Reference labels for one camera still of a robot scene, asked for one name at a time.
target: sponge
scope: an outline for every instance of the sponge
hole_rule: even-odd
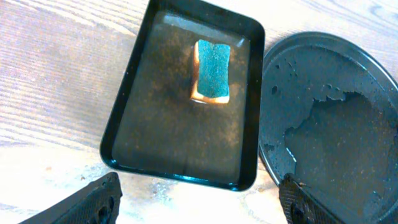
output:
[[[228,64],[231,47],[199,40],[193,51],[191,100],[225,104],[229,101]]]

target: dirty sponge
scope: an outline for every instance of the dirty sponge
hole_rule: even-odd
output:
[[[199,40],[193,51],[191,100],[223,104],[229,101],[228,63],[231,47]]]

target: wooden table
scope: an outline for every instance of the wooden table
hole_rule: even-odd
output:
[[[346,38],[398,76],[398,2],[212,0],[266,30]],[[98,154],[145,0],[0,0],[0,219],[22,221],[111,171]],[[118,223],[285,223],[259,162],[245,192],[119,172]]]

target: round black pan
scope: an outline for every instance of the round black pan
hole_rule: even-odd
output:
[[[364,50],[318,32],[264,57],[260,156],[279,184],[293,173],[368,220],[396,215],[398,89]]]

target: blue sponge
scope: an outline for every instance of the blue sponge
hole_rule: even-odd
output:
[[[228,64],[231,47],[199,40],[193,54],[191,99],[202,103],[229,101]]]

